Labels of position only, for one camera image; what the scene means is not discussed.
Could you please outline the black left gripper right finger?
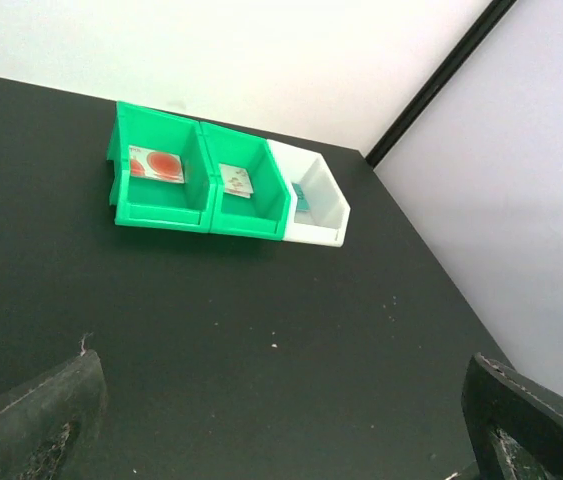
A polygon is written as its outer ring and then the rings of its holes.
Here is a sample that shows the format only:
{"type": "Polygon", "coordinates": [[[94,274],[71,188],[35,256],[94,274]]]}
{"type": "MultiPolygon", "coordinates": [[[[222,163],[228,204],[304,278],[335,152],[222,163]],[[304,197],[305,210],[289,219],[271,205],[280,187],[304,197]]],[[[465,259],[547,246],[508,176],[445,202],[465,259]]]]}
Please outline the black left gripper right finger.
{"type": "Polygon", "coordinates": [[[476,354],[461,405],[475,456],[464,479],[563,479],[562,396],[476,354]]]}

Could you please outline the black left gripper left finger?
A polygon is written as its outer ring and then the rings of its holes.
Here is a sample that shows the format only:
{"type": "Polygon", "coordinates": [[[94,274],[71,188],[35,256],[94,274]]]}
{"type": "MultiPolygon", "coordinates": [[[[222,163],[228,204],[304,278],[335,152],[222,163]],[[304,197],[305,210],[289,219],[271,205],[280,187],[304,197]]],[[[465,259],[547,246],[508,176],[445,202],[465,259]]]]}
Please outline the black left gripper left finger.
{"type": "Polygon", "coordinates": [[[107,406],[87,350],[0,395],[0,479],[83,479],[107,406]]]}

